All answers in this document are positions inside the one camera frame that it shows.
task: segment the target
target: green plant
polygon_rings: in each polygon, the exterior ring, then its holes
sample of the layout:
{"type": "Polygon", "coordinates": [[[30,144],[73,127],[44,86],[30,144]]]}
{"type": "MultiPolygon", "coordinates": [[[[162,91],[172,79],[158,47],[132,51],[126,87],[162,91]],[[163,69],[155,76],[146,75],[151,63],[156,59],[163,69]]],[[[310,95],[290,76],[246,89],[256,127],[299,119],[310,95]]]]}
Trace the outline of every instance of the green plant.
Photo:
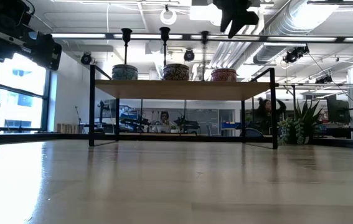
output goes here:
{"type": "Polygon", "coordinates": [[[278,123],[281,128],[279,144],[303,144],[305,137],[313,137],[315,126],[321,124],[319,121],[321,109],[315,114],[318,104],[319,102],[312,106],[312,101],[310,105],[305,101],[301,110],[297,103],[295,117],[278,123]]]}

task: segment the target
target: black candlestick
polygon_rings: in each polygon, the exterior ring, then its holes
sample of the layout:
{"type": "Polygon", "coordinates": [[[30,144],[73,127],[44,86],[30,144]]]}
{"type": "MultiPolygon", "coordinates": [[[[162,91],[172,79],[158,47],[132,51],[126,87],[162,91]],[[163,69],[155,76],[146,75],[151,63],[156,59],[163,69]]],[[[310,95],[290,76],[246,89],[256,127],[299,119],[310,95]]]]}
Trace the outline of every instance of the black candlestick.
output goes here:
{"type": "Polygon", "coordinates": [[[206,58],[205,56],[207,55],[207,43],[208,43],[208,31],[202,31],[201,32],[201,44],[202,44],[202,81],[204,80],[204,74],[205,74],[205,63],[206,63],[206,58]]]}
{"type": "Polygon", "coordinates": [[[169,32],[171,31],[168,27],[159,28],[161,32],[161,40],[164,42],[164,66],[166,65],[166,42],[169,40],[169,32]]]}
{"type": "Polygon", "coordinates": [[[127,58],[127,55],[128,55],[128,43],[129,43],[129,41],[131,41],[132,30],[128,29],[128,28],[123,28],[123,29],[121,29],[121,31],[122,31],[122,40],[125,42],[125,60],[124,60],[124,63],[126,65],[126,58],[127,58]]]}

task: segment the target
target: wooden floor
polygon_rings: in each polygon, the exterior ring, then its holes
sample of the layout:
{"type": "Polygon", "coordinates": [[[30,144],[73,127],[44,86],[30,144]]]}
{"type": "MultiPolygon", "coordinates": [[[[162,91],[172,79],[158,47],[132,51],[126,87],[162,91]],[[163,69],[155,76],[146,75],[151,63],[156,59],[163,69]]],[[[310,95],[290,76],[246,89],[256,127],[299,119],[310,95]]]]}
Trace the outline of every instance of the wooden floor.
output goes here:
{"type": "Polygon", "coordinates": [[[2,145],[0,223],[353,223],[353,149],[2,145]]]}

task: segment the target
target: decorative ceramic pot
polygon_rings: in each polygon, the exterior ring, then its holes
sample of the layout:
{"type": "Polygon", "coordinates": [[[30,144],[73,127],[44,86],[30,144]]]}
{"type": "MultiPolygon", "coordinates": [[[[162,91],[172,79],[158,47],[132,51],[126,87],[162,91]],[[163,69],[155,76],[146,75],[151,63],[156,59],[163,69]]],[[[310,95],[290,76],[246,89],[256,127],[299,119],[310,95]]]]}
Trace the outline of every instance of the decorative ceramic pot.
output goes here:
{"type": "Polygon", "coordinates": [[[189,67],[182,64],[169,64],[164,67],[164,80],[184,80],[190,79],[189,67]]]}
{"type": "Polygon", "coordinates": [[[132,65],[114,65],[112,76],[114,80],[137,80],[138,69],[132,65]]]}
{"type": "Polygon", "coordinates": [[[214,82],[237,82],[237,73],[234,69],[220,68],[211,73],[211,80],[214,82]]]}

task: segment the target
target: table top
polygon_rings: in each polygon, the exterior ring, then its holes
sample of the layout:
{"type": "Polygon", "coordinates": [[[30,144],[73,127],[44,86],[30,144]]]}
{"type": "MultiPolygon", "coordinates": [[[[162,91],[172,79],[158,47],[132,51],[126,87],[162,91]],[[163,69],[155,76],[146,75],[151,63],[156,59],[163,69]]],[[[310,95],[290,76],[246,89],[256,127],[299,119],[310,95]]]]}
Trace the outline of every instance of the table top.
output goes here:
{"type": "Polygon", "coordinates": [[[120,99],[247,100],[270,88],[269,83],[96,80],[96,87],[120,99]]]}

